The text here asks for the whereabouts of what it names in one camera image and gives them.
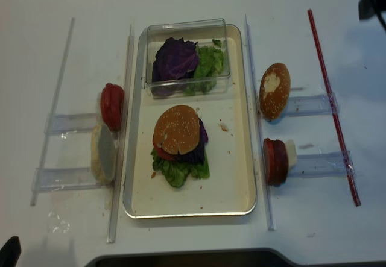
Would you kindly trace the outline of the sesame bun half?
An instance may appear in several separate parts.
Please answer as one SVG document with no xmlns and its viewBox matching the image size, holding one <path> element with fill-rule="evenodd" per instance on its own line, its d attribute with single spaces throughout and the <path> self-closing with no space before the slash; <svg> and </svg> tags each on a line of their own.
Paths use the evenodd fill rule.
<svg viewBox="0 0 386 267">
<path fill-rule="evenodd" d="M 269 121 L 277 119 L 284 111 L 291 89 L 291 77 L 283 63 L 272 64 L 264 73 L 259 88 L 259 108 Z"/>
<path fill-rule="evenodd" d="M 200 124 L 195 110 L 187 105 L 169 108 L 158 118 L 153 133 L 157 148 L 171 155 L 185 155 L 198 146 Z"/>
</svg>

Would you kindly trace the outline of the red meat patty slices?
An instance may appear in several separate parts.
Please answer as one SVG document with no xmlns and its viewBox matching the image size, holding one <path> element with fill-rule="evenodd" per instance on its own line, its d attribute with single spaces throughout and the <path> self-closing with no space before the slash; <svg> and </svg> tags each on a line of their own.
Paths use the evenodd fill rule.
<svg viewBox="0 0 386 267">
<path fill-rule="evenodd" d="M 280 186 L 286 181 L 289 171 L 289 159 L 285 144 L 281 140 L 263 141 L 266 183 L 269 186 Z"/>
</svg>

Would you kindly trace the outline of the white bread bun slices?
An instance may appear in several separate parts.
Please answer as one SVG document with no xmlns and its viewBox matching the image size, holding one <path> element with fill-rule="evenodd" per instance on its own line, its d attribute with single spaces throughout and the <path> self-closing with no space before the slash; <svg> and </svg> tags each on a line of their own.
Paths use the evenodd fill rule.
<svg viewBox="0 0 386 267">
<path fill-rule="evenodd" d="M 95 179 L 110 184 L 115 178 L 116 146 L 106 124 L 97 124 L 91 138 L 91 172 Z"/>
</svg>

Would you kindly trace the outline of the white cheese slice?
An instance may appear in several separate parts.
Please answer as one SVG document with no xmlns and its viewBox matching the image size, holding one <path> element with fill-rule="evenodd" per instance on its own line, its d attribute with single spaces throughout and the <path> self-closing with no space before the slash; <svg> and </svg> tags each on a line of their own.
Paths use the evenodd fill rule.
<svg viewBox="0 0 386 267">
<path fill-rule="evenodd" d="M 285 149 L 288 157 L 289 168 L 292 168 L 297 163 L 296 147 L 292 139 L 285 142 Z"/>
</svg>

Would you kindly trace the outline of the purple cabbage leaf on tray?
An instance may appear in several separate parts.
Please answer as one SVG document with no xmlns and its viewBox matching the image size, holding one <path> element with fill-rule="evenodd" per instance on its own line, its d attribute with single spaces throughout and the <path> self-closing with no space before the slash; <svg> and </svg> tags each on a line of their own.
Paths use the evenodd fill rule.
<svg viewBox="0 0 386 267">
<path fill-rule="evenodd" d="M 208 135 L 204 127 L 203 121 L 199 118 L 200 124 L 200 140 L 197 147 L 184 155 L 177 155 L 177 161 L 186 162 L 193 165 L 203 164 L 205 161 L 205 146 L 208 143 Z"/>
</svg>

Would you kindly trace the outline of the cream metal tray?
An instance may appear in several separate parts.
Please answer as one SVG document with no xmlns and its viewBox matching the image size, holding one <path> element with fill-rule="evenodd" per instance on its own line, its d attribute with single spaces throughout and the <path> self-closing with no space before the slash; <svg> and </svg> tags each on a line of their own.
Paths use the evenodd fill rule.
<svg viewBox="0 0 386 267">
<path fill-rule="evenodd" d="M 244 82 L 241 33 L 231 24 L 226 32 L 231 68 L 226 85 L 206 95 L 164 99 L 151 96 L 145 87 L 145 74 L 151 70 L 150 50 L 160 48 L 171 32 L 164 30 L 155 38 L 140 35 L 123 190 L 123 206 L 129 217 L 245 215 L 254 209 L 257 190 L 249 127 L 253 111 Z M 176 189 L 153 170 L 151 151 L 159 116 L 179 104 L 191 106 L 203 120 L 209 136 L 206 153 L 210 176 L 203 180 L 188 177 Z"/>
</svg>

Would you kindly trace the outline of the clear plastic container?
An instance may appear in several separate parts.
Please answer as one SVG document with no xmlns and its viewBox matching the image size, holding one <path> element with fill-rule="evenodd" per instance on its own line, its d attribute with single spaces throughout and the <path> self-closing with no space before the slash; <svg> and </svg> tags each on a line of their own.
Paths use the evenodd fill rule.
<svg viewBox="0 0 386 267">
<path fill-rule="evenodd" d="M 229 87 L 231 70 L 229 62 L 229 43 L 227 41 L 227 30 L 224 19 L 201 20 L 195 22 L 183 22 L 175 24 L 152 25 L 145 29 L 145 70 L 142 86 L 154 99 L 166 99 L 178 96 L 207 95 L 209 93 L 225 92 Z M 156 53 L 165 43 L 165 40 L 173 37 L 178 40 L 192 41 L 197 46 L 213 46 L 213 39 L 222 42 L 221 50 L 224 54 L 224 70 L 216 76 L 216 86 L 207 93 L 197 92 L 195 95 L 185 95 L 184 89 L 189 83 L 205 82 L 210 78 L 190 78 L 185 80 L 171 80 L 153 83 L 152 69 L 156 59 Z"/>
</svg>

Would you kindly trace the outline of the clear holder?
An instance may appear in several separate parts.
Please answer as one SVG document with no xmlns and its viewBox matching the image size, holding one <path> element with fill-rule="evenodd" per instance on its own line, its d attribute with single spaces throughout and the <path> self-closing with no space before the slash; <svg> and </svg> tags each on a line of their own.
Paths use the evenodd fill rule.
<svg viewBox="0 0 386 267">
<path fill-rule="evenodd" d="M 338 113 L 338 106 L 335 94 L 324 93 L 314 96 L 290 97 L 280 118 L 286 116 L 317 116 L 335 115 Z"/>
<path fill-rule="evenodd" d="M 288 178 L 346 177 L 355 171 L 350 152 L 298 155 L 297 162 L 288 172 Z"/>
<path fill-rule="evenodd" d="M 83 133 L 92 131 L 98 123 L 96 113 L 54 114 L 46 120 L 45 134 Z"/>
<path fill-rule="evenodd" d="M 66 190 L 90 190 L 113 186 L 113 183 L 98 181 L 90 167 L 82 168 L 37 168 L 32 182 L 32 191 L 46 193 Z"/>
</svg>

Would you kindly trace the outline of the clear holder upper right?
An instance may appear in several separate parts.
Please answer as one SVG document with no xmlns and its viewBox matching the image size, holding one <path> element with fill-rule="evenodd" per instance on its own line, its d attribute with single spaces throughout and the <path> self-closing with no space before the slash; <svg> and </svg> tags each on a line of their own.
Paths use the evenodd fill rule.
<svg viewBox="0 0 386 267">
<path fill-rule="evenodd" d="M 290 97 L 280 118 L 286 116 L 317 116 L 335 115 L 338 113 L 338 106 L 335 94 L 324 93 L 314 96 Z"/>
</svg>

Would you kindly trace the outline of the clear holder lower right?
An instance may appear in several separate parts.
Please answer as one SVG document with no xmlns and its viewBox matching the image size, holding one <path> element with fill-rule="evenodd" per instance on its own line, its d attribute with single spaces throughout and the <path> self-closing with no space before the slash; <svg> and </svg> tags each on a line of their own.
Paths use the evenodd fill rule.
<svg viewBox="0 0 386 267">
<path fill-rule="evenodd" d="M 350 152 L 298 155 L 297 162 L 288 172 L 288 178 L 346 177 L 355 171 Z"/>
</svg>

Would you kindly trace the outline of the dark monitor edge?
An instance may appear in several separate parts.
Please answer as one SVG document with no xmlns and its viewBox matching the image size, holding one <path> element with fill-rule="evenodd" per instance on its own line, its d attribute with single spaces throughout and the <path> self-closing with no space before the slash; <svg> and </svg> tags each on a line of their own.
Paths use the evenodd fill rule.
<svg viewBox="0 0 386 267">
<path fill-rule="evenodd" d="M 87 266 L 297 266 L 269 249 L 101 256 Z"/>
</svg>

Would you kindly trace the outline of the clear holder lower left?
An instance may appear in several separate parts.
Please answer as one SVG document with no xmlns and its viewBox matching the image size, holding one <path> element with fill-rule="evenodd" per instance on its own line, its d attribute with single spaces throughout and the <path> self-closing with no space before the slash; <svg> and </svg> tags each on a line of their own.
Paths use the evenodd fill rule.
<svg viewBox="0 0 386 267">
<path fill-rule="evenodd" d="M 113 183 L 98 181 L 90 167 L 82 168 L 37 168 L 32 182 L 32 191 L 46 193 L 66 190 L 90 190 L 113 186 Z"/>
</svg>

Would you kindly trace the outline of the black object bottom left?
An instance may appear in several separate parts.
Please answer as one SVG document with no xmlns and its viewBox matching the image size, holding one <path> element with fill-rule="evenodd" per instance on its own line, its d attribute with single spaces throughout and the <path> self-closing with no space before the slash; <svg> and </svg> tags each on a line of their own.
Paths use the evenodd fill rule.
<svg viewBox="0 0 386 267">
<path fill-rule="evenodd" d="M 0 267 L 15 267 L 21 251 L 19 237 L 9 238 L 0 250 Z"/>
</svg>

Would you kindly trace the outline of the clear rail of tray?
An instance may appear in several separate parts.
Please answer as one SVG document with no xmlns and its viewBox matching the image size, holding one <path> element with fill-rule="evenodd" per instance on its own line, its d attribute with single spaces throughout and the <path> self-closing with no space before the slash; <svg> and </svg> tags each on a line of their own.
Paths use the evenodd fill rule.
<svg viewBox="0 0 386 267">
<path fill-rule="evenodd" d="M 257 133 L 257 144 L 258 144 L 258 154 L 259 154 L 260 181 L 262 184 L 262 196 L 264 200 L 267 230 L 276 231 L 276 221 L 274 219 L 272 200 L 271 200 L 271 189 L 267 184 L 266 177 L 265 177 L 266 167 L 265 167 L 264 150 L 263 150 L 261 114 L 259 112 L 257 80 L 256 80 L 256 74 L 255 74 L 255 66 L 254 66 L 252 36 L 251 36 L 250 25 L 248 24 L 246 14 L 244 18 L 244 26 L 245 26 L 245 35 L 246 35 L 247 56 L 248 56 L 248 63 L 249 63 L 249 69 L 250 69 L 251 87 L 252 87 L 252 93 L 253 93 L 253 104 L 255 108 L 254 112 L 256 116 L 256 133 Z"/>
<path fill-rule="evenodd" d="M 134 54 L 134 42 L 135 42 L 134 26 L 131 24 L 128 40 L 127 40 L 127 56 L 126 56 L 125 80 L 124 80 L 124 100 L 122 105 L 121 130 L 119 132 L 118 150 L 117 150 L 117 157 L 116 157 L 116 174 L 115 174 L 112 202 L 111 202 L 111 208 L 110 208 L 109 227 L 107 232 L 106 242 L 108 244 L 113 244 L 115 243 L 115 240 L 116 240 L 119 200 L 120 200 L 120 193 L 121 193 L 121 179 L 122 179 L 122 172 L 124 168 L 125 140 L 126 140 L 126 131 L 127 131 L 127 116 L 128 116 L 128 106 L 129 106 L 129 98 L 130 98 L 130 84 L 131 84 L 133 54 Z"/>
</svg>

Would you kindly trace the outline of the clear rail far left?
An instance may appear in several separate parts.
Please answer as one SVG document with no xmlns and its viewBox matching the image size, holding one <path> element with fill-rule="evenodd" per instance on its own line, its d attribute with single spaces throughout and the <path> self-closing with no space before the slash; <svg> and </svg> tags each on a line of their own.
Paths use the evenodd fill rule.
<svg viewBox="0 0 386 267">
<path fill-rule="evenodd" d="M 37 167 L 36 176 L 34 177 L 32 189 L 31 189 L 32 190 L 31 199 L 30 199 L 30 206 L 31 207 L 34 207 L 36 205 L 37 197 L 39 195 L 42 169 L 45 165 L 46 155 L 48 152 L 49 134 L 50 134 L 53 120 L 54 120 L 54 117 L 56 114 L 57 104 L 58 104 L 58 100 L 59 100 L 59 96 L 60 96 L 60 89 L 62 86 L 62 81 L 63 81 L 65 69 L 66 69 L 66 63 L 68 60 L 69 49 L 71 47 L 72 33 L 74 30 L 75 21 L 76 21 L 76 18 L 73 17 L 71 19 L 71 22 L 70 22 L 69 31 L 68 31 L 68 35 L 66 38 L 65 49 L 63 51 L 63 57 L 62 57 L 62 61 L 60 64 L 57 84 L 56 84 L 55 91 L 54 91 L 54 97 L 52 100 L 51 108 L 50 108 L 50 111 L 48 113 L 48 118 L 47 118 L 46 125 L 45 125 L 45 132 L 44 132 L 45 137 L 43 140 L 43 146 L 42 146 L 42 151 L 40 154 L 39 165 Z"/>
</svg>

